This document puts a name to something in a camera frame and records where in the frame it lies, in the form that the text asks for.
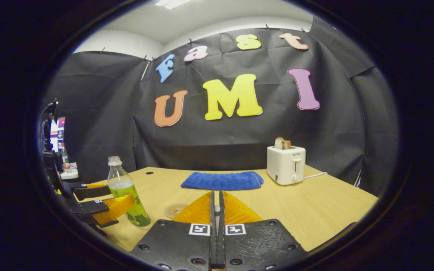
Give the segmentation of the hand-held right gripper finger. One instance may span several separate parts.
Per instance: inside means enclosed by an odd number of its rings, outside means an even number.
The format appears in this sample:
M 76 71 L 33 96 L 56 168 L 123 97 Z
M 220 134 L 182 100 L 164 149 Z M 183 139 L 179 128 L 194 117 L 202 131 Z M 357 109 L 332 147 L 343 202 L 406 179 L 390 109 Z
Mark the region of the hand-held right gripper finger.
M 218 261 L 215 193 L 206 207 L 210 223 L 183 223 L 159 219 L 136 244 L 131 254 L 161 271 L 210 271 Z
M 308 252 L 277 219 L 263 220 L 228 192 L 219 192 L 218 258 L 227 271 L 278 271 Z

